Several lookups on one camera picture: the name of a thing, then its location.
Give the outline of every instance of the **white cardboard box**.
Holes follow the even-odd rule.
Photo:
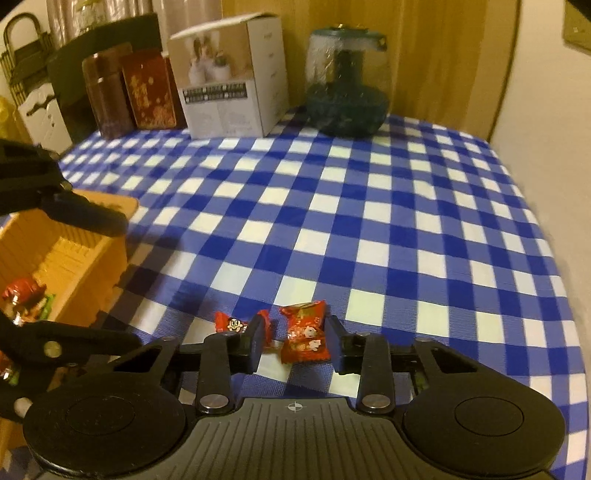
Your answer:
[[[281,20],[224,18],[168,41],[192,138],[263,137],[289,107]]]

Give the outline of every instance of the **wooden box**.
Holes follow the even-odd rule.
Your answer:
[[[138,201],[98,192],[76,192],[130,219]],[[56,295],[49,321],[88,327],[111,300],[127,269],[125,237],[110,238],[51,220],[41,210],[14,215],[0,231],[0,290],[32,275]],[[0,419],[0,468],[7,449],[24,445],[22,428]]]

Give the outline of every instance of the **table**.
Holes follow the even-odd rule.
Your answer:
[[[200,342],[216,311],[249,319],[325,299],[351,330],[429,336],[555,402],[568,435],[553,466],[584,477],[586,380],[552,253],[490,146],[390,116],[372,141],[325,137],[288,114],[268,138],[98,134],[61,161],[75,187],[139,199],[130,266],[104,327]],[[261,359],[239,396],[348,395],[329,364]],[[186,375],[181,399],[194,398]]]

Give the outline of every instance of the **green glass jar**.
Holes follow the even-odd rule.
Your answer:
[[[386,36],[343,25],[315,30],[306,61],[306,107],[334,137],[375,134],[388,114],[391,75]]]

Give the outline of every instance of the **jar lid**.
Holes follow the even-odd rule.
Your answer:
[[[319,28],[318,30],[314,30],[312,35],[341,40],[370,40],[372,43],[375,43],[379,50],[386,50],[386,35],[364,27],[350,27],[340,24],[329,28]]]
[[[95,82],[121,71],[121,57],[133,52],[130,42],[120,43],[84,59],[82,73],[86,82]]]

